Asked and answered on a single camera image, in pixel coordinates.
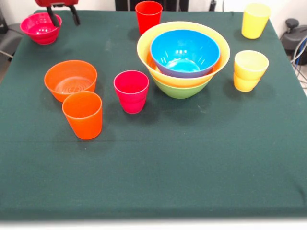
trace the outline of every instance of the pink cup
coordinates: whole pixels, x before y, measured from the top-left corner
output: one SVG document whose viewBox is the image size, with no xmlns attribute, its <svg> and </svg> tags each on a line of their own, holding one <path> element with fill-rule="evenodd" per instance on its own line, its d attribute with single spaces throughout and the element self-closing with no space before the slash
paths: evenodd
<svg viewBox="0 0 307 230">
<path fill-rule="evenodd" d="M 139 113 L 146 101 L 149 87 L 148 77 L 136 70 L 119 73 L 113 81 L 119 103 L 128 114 Z"/>
</svg>

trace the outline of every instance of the plastic cup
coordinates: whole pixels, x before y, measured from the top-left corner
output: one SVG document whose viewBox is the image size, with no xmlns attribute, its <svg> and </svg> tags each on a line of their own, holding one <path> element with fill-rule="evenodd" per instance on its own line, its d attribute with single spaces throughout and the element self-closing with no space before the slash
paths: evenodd
<svg viewBox="0 0 307 230">
<path fill-rule="evenodd" d="M 102 100 L 94 92 L 82 91 L 68 96 L 62 110 L 75 135 L 83 140 L 97 137 L 102 129 Z"/>
<path fill-rule="evenodd" d="M 126 113 L 137 114 L 143 109 L 149 88 L 149 79 L 144 73 L 136 70 L 121 72 L 114 78 L 113 84 Z"/>
<path fill-rule="evenodd" d="M 45 86 L 63 102 L 72 93 L 95 91 L 97 71 L 93 65 L 80 60 L 63 61 L 45 74 Z"/>
<path fill-rule="evenodd" d="M 242 35 L 249 39 L 257 39 L 270 17 L 271 10 L 261 3 L 248 4 L 243 13 Z"/>
<path fill-rule="evenodd" d="M 141 35 L 160 23 L 162 10 L 162 5 L 155 1 L 142 1 L 135 6 Z"/>
<path fill-rule="evenodd" d="M 254 50 L 243 50 L 235 56 L 234 84 L 242 92 L 252 91 L 269 66 L 265 55 Z"/>
</svg>

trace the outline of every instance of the bowl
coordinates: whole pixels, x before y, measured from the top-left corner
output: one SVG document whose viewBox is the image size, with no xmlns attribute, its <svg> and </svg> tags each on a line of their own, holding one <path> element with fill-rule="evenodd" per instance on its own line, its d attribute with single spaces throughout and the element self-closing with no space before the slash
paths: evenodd
<svg viewBox="0 0 307 230">
<path fill-rule="evenodd" d="M 49 45 L 55 42 L 61 29 L 62 19 L 58 15 L 56 18 L 60 24 L 59 27 L 53 25 L 48 13 L 32 14 L 23 20 L 20 29 L 34 42 Z"/>
<path fill-rule="evenodd" d="M 176 99 L 186 99 L 191 96 L 194 96 L 198 92 L 200 92 L 205 86 L 209 83 L 209 81 L 212 79 L 209 78 L 205 83 L 195 86 L 195 87 L 190 87 L 190 88 L 178 88 L 178 87 L 173 87 L 166 85 L 162 82 L 160 82 L 158 79 L 153 77 L 153 80 L 155 84 L 158 86 L 160 90 L 162 90 L 167 96 L 176 98 Z"/>
<path fill-rule="evenodd" d="M 80 91 L 95 91 L 97 71 L 90 63 L 80 60 L 63 61 L 45 74 L 45 86 L 63 102 L 69 95 Z"/>
<path fill-rule="evenodd" d="M 217 43 L 193 30 L 173 30 L 156 37 L 150 52 L 160 71 L 178 78 L 206 75 L 220 57 Z"/>
<path fill-rule="evenodd" d="M 158 71 L 157 65 L 150 53 L 150 45 L 158 35 L 176 29 L 188 29 L 201 32 L 210 36 L 218 44 L 220 48 L 220 58 L 214 65 L 211 73 L 197 78 L 176 78 Z M 147 67 L 150 74 L 155 77 L 155 79 L 163 84 L 177 88 L 191 88 L 204 84 L 227 64 L 230 57 L 229 45 L 223 36 L 208 26 L 192 22 L 168 22 L 150 28 L 139 38 L 137 53 L 141 62 Z"/>
</svg>

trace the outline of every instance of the bowl rim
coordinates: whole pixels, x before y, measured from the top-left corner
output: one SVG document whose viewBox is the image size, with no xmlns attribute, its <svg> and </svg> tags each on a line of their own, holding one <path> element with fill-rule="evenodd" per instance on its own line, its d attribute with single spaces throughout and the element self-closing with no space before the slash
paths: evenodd
<svg viewBox="0 0 307 230">
<path fill-rule="evenodd" d="M 67 61 L 62 61 L 62 62 L 60 62 L 60 63 L 58 63 L 58 64 L 55 64 L 54 66 L 52 66 L 51 68 L 48 69 L 48 71 L 46 72 L 45 77 L 44 77 L 44 84 L 45 84 L 45 86 L 46 86 L 47 89 L 49 89 L 49 90 L 50 90 L 51 92 L 53 92 L 53 93 L 60 94 L 60 95 L 71 95 L 71 94 L 77 93 L 77 92 L 70 92 L 70 93 L 57 92 L 57 91 L 51 89 L 51 88 L 48 86 L 48 84 L 46 83 L 47 75 L 49 74 L 49 72 L 50 72 L 53 68 L 55 68 L 56 66 L 59 66 L 59 65 L 63 65 L 63 64 L 65 64 L 65 63 L 67 63 L 67 62 L 73 62 L 73 61 L 77 61 L 77 62 L 79 62 L 79 63 L 81 63 L 81 62 L 82 62 L 82 63 L 85 63 L 85 64 L 89 65 L 90 67 L 92 67 L 93 70 L 95 71 L 95 79 L 94 79 L 94 81 L 92 82 L 92 84 L 91 84 L 89 87 L 87 87 L 86 89 L 84 89 L 84 90 L 82 90 L 82 91 L 87 91 L 89 88 L 91 88 L 91 87 L 96 83 L 96 81 L 97 81 L 97 70 L 96 70 L 96 68 L 95 68 L 91 63 L 86 62 L 86 61 L 82 61 L 82 60 L 67 60 Z"/>
<path fill-rule="evenodd" d="M 200 70 L 198 70 L 198 71 L 184 71 L 184 72 L 183 72 L 183 71 L 178 71 L 178 70 L 170 69 L 170 68 L 166 67 L 165 65 L 160 64 L 160 63 L 158 62 L 158 60 L 155 58 L 155 56 L 153 55 L 153 52 L 152 52 L 153 44 L 154 44 L 154 42 L 156 41 L 156 39 L 157 39 L 158 37 L 161 37 L 161 36 L 165 35 L 166 33 L 171 33 L 171 32 L 174 32 L 174 31 L 189 31 L 189 32 L 195 32 L 195 33 L 197 33 L 197 34 L 200 34 L 200 35 L 202 35 L 202 36 L 205 36 L 205 37 L 209 38 L 211 41 L 213 41 L 214 45 L 217 47 L 217 50 L 218 50 L 217 59 L 216 59 L 210 66 L 208 66 L 208 67 L 206 67 L 206 68 L 204 68 L 204 69 L 200 69 Z M 221 50 L 220 50 L 218 44 L 216 43 L 216 41 L 215 41 L 213 38 L 211 38 L 210 36 L 208 36 L 208 35 L 206 35 L 206 34 L 204 34 L 204 33 L 199 32 L 199 31 L 190 30 L 190 29 L 174 29 L 174 30 L 169 30 L 169 31 L 166 31 L 166 32 L 164 32 L 164 33 L 162 33 L 162 34 L 159 34 L 159 35 L 158 35 L 157 37 L 155 37 L 155 38 L 153 39 L 153 41 L 151 42 L 151 44 L 150 44 L 150 49 L 149 49 L 149 50 L 150 50 L 150 54 L 151 54 L 153 60 L 154 60 L 156 63 L 159 63 L 159 65 L 163 66 L 164 68 L 166 68 L 166 69 L 168 69 L 168 70 L 170 70 L 170 71 L 172 71 L 172 72 L 181 73 L 181 74 L 196 74 L 196 73 L 200 73 L 200 72 L 206 71 L 206 70 L 208 70 L 208 69 L 211 69 L 211 68 L 218 62 L 218 60 L 220 59 L 220 56 L 221 56 Z"/>
<path fill-rule="evenodd" d="M 48 13 L 34 13 L 34 14 L 31 14 L 30 16 L 28 16 L 27 18 L 25 18 L 25 19 L 20 23 L 20 29 L 21 29 L 21 31 L 23 31 L 23 32 L 24 32 L 25 34 L 27 34 L 27 35 L 38 35 L 38 34 L 34 34 L 34 33 L 29 33 L 29 32 L 27 32 L 26 30 L 24 30 L 24 29 L 23 29 L 23 24 L 25 24 L 25 21 L 26 21 L 27 19 L 33 17 L 34 15 L 39 15 L 39 14 L 40 14 L 40 15 L 48 15 L 48 17 L 49 17 L 49 14 L 48 14 Z M 57 15 L 57 14 L 55 14 L 55 16 L 56 16 L 57 19 L 59 19 L 59 27 L 56 27 L 56 28 L 54 28 L 53 30 L 50 30 L 50 31 L 48 31 L 48 32 L 46 32 L 46 33 L 43 33 L 42 35 L 47 35 L 47 34 L 49 34 L 49 33 L 52 33 L 52 32 L 56 31 L 57 29 L 59 29 L 59 28 L 62 26 L 62 22 L 63 22 L 62 18 L 61 18 L 59 15 Z"/>
<path fill-rule="evenodd" d="M 176 89 L 176 90 L 191 90 L 191 89 L 196 89 L 196 88 L 198 88 L 198 87 L 203 86 L 204 84 L 208 84 L 208 83 L 212 80 L 212 78 L 213 78 L 213 76 L 211 76 L 207 81 L 205 81 L 205 82 L 203 82 L 202 84 L 197 85 L 197 86 L 192 86 L 192 87 L 187 87 L 187 88 L 180 88 L 180 87 L 175 87 L 175 86 L 172 86 L 172 85 L 166 85 L 165 83 L 160 82 L 160 81 L 159 81 L 157 78 L 155 78 L 154 76 L 152 76 L 152 77 L 153 77 L 153 80 L 154 80 L 154 81 L 157 81 L 157 82 L 159 82 L 160 84 L 162 84 L 162 85 L 164 85 L 164 86 L 166 86 L 166 87 L 168 87 L 168 88 L 172 88 L 172 89 Z"/>
<path fill-rule="evenodd" d="M 154 30 L 156 27 L 158 26 L 161 26 L 161 25 L 171 25 L 171 24 L 177 24 L 177 23 L 185 23 L 185 24 L 195 24 L 195 25 L 200 25 L 202 27 L 205 27 L 205 28 L 209 28 L 210 30 L 214 30 L 206 25 L 203 25 L 203 24 L 200 24 L 200 23 L 194 23 L 194 22 L 188 22 L 188 21 L 173 21 L 173 22 L 166 22 L 166 23 L 161 23 L 161 24 L 158 24 L 158 25 L 155 25 L 153 26 L 152 28 L 148 29 L 147 31 L 145 31 L 141 37 L 139 38 L 138 40 L 138 43 L 137 43 L 137 53 L 138 53 L 138 56 L 139 56 L 139 59 L 141 60 L 141 62 L 149 69 L 149 71 L 153 71 L 154 73 L 157 73 L 157 74 L 163 74 L 163 73 L 160 73 L 158 71 L 156 71 L 155 69 L 153 69 L 152 67 L 150 67 L 140 56 L 139 54 L 139 49 L 140 49 L 140 39 L 142 38 L 142 36 L 150 33 L 151 30 Z M 226 57 L 226 61 L 223 65 L 221 65 L 216 71 L 212 72 L 211 74 L 214 76 L 216 73 L 218 73 L 222 68 L 224 68 L 226 66 L 226 64 L 228 63 L 229 59 L 230 59 L 230 47 L 229 47 L 229 44 L 227 42 L 227 40 L 219 33 L 217 32 L 216 30 L 214 30 L 219 36 L 221 36 L 221 38 L 223 38 L 227 44 L 227 49 L 228 49 L 228 55 Z M 172 77 L 172 76 L 169 76 L 169 75 L 166 75 L 166 74 L 163 74 L 164 76 L 166 76 L 167 78 L 170 78 L 170 79 L 176 79 L 176 80 L 181 80 L 181 81 L 192 81 L 192 80 L 197 80 L 197 79 L 201 79 L 201 78 L 205 78 L 205 77 L 208 77 L 208 75 L 204 75 L 204 76 L 200 76 L 200 77 L 196 77 L 196 78 L 178 78 L 178 77 Z"/>
</svg>

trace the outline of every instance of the cup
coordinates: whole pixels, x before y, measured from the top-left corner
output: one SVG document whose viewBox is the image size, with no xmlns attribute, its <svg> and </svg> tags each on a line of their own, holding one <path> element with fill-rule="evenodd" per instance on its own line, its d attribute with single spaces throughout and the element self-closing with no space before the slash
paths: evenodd
<svg viewBox="0 0 307 230">
<path fill-rule="evenodd" d="M 249 39 L 257 39 L 269 19 L 271 10 L 261 3 L 248 4 L 243 13 L 242 35 Z"/>
<path fill-rule="evenodd" d="M 128 114 L 139 113 L 146 101 L 149 88 L 148 77 L 136 70 L 119 73 L 113 81 L 119 103 Z"/>
<path fill-rule="evenodd" d="M 262 53 L 243 50 L 235 56 L 234 85 L 242 92 L 252 91 L 269 66 L 269 60 Z"/>
<path fill-rule="evenodd" d="M 78 138 L 89 140 L 100 134 L 102 100 L 96 93 L 76 92 L 64 100 L 62 110 Z"/>
<path fill-rule="evenodd" d="M 135 6 L 141 35 L 160 23 L 162 10 L 162 5 L 155 1 L 142 1 Z"/>
</svg>

